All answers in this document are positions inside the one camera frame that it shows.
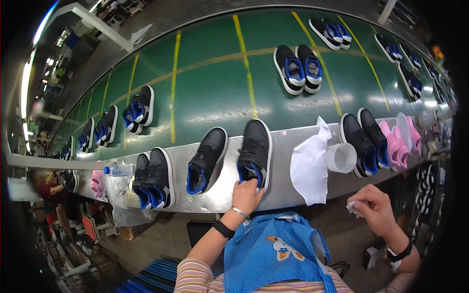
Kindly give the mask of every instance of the fluorescent light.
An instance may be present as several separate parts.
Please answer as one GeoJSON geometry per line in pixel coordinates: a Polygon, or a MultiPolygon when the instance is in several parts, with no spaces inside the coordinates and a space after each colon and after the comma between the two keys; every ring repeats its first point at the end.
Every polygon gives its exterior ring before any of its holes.
{"type": "Polygon", "coordinates": [[[98,6],[98,4],[101,3],[102,1],[103,0],[98,0],[98,2],[93,7],[91,7],[90,12],[93,11],[96,8],[96,6],[98,6]]]}
{"type": "Polygon", "coordinates": [[[21,80],[21,118],[26,118],[26,104],[28,102],[28,88],[29,88],[29,78],[31,75],[31,66],[32,61],[34,60],[34,55],[36,55],[36,49],[31,52],[28,62],[24,65],[23,69],[23,78],[21,80]]]}
{"type": "Polygon", "coordinates": [[[38,30],[36,31],[36,34],[34,35],[34,39],[32,41],[32,44],[35,45],[39,42],[39,38],[41,37],[42,31],[44,30],[45,24],[47,23],[47,20],[49,20],[49,17],[51,17],[52,11],[54,10],[55,6],[57,5],[58,1],[52,5],[51,9],[47,12],[47,14],[44,16],[43,20],[41,21],[41,24],[38,27],[38,30]]]}
{"type": "Polygon", "coordinates": [[[425,105],[427,107],[436,107],[436,105],[438,105],[438,102],[437,101],[425,101],[425,105]]]}
{"type": "Polygon", "coordinates": [[[28,136],[28,126],[26,125],[26,122],[23,123],[23,134],[24,134],[24,139],[26,141],[29,140],[29,136],[28,136]]]}

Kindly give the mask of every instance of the hand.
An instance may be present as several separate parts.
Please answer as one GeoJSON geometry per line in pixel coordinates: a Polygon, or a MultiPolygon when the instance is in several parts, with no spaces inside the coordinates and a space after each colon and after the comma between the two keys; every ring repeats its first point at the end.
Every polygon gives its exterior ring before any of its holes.
{"type": "Polygon", "coordinates": [[[256,209],[264,195],[264,188],[261,188],[257,193],[256,189],[257,179],[243,181],[241,184],[239,181],[234,183],[233,205],[247,216],[256,209]]]}
{"type": "Polygon", "coordinates": [[[373,184],[368,184],[355,195],[349,197],[347,202],[364,200],[369,202],[369,207],[361,202],[356,202],[353,207],[365,217],[368,226],[376,235],[386,240],[395,229],[400,230],[394,219],[391,201],[386,193],[373,184]]]}

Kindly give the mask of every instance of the black wristband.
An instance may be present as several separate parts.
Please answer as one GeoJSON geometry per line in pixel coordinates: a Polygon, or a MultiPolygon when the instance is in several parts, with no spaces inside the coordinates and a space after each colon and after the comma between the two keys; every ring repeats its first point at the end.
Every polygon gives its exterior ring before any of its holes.
{"type": "Polygon", "coordinates": [[[412,251],[412,240],[409,238],[409,244],[407,245],[406,249],[399,253],[398,255],[393,255],[390,251],[389,248],[387,249],[387,259],[389,259],[390,262],[395,263],[397,261],[400,261],[401,259],[405,258],[406,256],[410,255],[410,252],[412,251]]]}
{"type": "Polygon", "coordinates": [[[223,236],[225,236],[225,238],[228,238],[228,240],[230,240],[235,235],[234,231],[228,229],[220,221],[216,221],[215,223],[213,223],[213,228],[217,229],[217,231],[220,232],[223,236]]]}

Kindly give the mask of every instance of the silver bracelet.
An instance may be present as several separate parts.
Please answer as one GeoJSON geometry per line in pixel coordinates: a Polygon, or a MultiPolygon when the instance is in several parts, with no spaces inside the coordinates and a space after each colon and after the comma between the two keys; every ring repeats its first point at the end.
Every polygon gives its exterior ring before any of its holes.
{"type": "Polygon", "coordinates": [[[245,217],[246,219],[249,219],[249,216],[247,216],[245,213],[242,212],[242,210],[235,207],[234,205],[231,206],[231,209],[240,214],[241,216],[245,217]]]}

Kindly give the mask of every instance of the plastic bag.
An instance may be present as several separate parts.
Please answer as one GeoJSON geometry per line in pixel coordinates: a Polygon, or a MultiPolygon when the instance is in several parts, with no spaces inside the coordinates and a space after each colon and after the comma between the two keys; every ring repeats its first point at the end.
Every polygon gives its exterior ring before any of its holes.
{"type": "Polygon", "coordinates": [[[129,227],[151,223],[158,215],[155,210],[128,208],[124,205],[124,193],[129,190],[129,183],[133,176],[112,177],[104,176],[107,197],[113,206],[113,219],[116,227],[129,227]]]}

